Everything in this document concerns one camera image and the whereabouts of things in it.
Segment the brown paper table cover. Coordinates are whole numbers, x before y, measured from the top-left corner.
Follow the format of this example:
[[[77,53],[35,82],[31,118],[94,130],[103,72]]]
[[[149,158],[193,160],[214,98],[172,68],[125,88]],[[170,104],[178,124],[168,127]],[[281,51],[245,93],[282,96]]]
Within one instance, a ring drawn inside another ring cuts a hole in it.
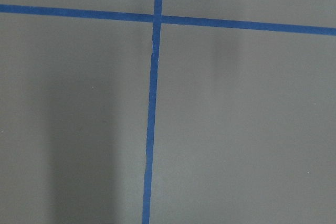
[[[335,28],[335,0],[163,15]],[[142,223],[152,27],[1,12],[1,223]],[[335,223],[335,36],[161,23],[149,223]]]

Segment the long vertical blue tape strip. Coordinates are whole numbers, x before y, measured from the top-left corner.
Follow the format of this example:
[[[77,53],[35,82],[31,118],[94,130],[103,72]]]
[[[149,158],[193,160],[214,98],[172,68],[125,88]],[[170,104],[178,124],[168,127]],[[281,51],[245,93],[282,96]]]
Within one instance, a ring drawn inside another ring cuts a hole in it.
[[[149,104],[148,104],[148,119],[147,119],[146,147],[145,147],[146,164],[145,164],[144,183],[143,183],[142,223],[150,222],[162,3],[163,0],[154,0],[153,27],[152,27],[152,54],[151,54],[150,82],[149,82]]]

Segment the long horizontal blue tape strip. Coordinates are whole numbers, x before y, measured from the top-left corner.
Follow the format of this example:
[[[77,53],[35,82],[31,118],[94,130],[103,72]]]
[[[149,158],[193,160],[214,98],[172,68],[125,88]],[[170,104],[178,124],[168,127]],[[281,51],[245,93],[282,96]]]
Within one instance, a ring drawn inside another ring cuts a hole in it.
[[[108,12],[99,10],[83,10],[83,9],[68,9],[68,8],[54,8],[54,7],[39,7],[39,6],[2,4],[1,12],[14,13],[14,14],[44,15],[44,16],[121,20],[121,21],[143,22],[143,23],[151,23],[154,21],[154,15],[152,14]],[[260,23],[260,22],[248,22],[238,20],[208,19],[208,18],[180,17],[180,16],[166,16],[166,15],[161,16],[160,20],[161,23],[163,24],[223,27],[223,28],[235,28],[235,29],[264,30],[264,31],[277,31],[287,33],[335,36],[335,28],[331,27]]]

